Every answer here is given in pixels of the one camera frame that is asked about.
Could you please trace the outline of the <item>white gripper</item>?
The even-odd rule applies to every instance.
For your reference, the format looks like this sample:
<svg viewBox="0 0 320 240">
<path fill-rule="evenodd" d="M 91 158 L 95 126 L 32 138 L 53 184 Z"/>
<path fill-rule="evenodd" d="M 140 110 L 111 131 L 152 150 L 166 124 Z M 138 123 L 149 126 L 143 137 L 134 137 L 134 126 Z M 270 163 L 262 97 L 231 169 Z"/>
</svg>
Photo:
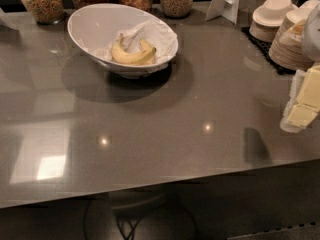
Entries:
<svg viewBox="0 0 320 240">
<path fill-rule="evenodd" d="M 310 12 L 302 33 L 303 54 L 320 61 L 320 4 Z M 306 129 L 320 113 L 320 65 L 306 72 L 297 70 L 292 79 L 289 101 L 280 128 L 290 133 Z"/>
</svg>

